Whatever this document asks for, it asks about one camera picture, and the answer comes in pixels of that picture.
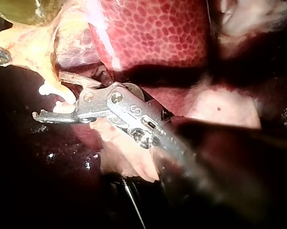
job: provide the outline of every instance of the metal jaw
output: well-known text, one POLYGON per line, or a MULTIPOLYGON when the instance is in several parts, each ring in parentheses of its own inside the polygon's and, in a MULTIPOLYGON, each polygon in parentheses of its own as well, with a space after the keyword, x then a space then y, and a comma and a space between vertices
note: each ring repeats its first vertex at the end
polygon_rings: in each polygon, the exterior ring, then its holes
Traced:
POLYGON ((98 89, 101 83, 73 73, 61 72, 59 79, 66 83, 82 85, 75 111, 58 114, 41 110, 33 112, 33 119, 41 123, 77 124, 96 121, 106 117, 143 148, 151 147, 153 136, 162 134, 160 123, 164 119, 164 108, 156 100, 144 101, 142 90, 131 83, 113 83, 98 89))

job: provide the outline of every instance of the screw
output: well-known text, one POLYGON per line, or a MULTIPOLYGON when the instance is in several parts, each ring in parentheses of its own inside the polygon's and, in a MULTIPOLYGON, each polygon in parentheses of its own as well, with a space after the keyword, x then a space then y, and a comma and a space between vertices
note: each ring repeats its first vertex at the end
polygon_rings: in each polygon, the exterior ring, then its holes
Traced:
POLYGON ((119 92, 116 92, 112 95, 113 104, 120 103, 123 100, 123 95, 119 92))
POLYGON ((88 93, 85 94, 85 96, 84 96, 84 101, 87 102, 87 103, 90 103, 93 98, 94 98, 94 94, 91 93, 91 92, 88 92, 88 93))

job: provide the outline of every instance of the textured organ surface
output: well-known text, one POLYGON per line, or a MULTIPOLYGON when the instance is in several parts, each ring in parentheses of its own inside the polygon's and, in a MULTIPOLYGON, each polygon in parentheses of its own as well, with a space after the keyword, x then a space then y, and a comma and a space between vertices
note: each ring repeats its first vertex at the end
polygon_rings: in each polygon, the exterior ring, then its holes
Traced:
POLYGON ((204 0, 87 0, 88 21, 101 60, 121 71, 136 65, 206 64, 204 0))

